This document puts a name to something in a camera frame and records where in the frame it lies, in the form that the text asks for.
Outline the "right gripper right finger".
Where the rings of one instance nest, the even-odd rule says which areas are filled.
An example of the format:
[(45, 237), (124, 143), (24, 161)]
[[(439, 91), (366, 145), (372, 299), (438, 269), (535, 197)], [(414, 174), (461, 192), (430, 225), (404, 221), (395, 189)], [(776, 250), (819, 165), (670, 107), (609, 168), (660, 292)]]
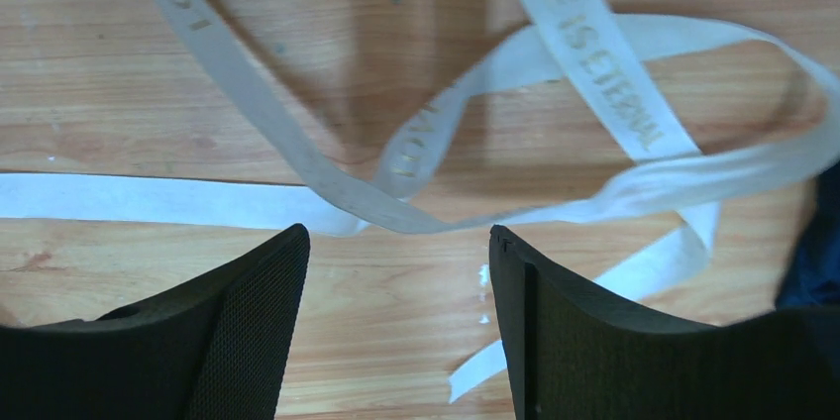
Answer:
[(839, 311), (716, 327), (619, 296), (503, 226), (489, 268), (519, 419), (835, 419)]

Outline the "cream printed ribbon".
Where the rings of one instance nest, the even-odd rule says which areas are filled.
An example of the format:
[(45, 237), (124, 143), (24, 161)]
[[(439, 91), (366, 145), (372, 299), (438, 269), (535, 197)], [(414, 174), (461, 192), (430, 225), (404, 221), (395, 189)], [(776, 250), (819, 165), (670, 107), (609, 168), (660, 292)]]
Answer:
[(839, 0), (1, 0), (1, 320), (294, 223), (279, 412), (500, 417), (493, 224), (632, 299), (770, 308), (839, 159)]

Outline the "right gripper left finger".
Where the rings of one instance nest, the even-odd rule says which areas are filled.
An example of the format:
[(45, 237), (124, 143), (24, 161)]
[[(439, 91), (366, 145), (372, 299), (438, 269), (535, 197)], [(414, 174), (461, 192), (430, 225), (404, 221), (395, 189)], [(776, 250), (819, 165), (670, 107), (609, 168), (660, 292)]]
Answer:
[(1, 330), (5, 419), (270, 419), (310, 254), (293, 225), (98, 319)]

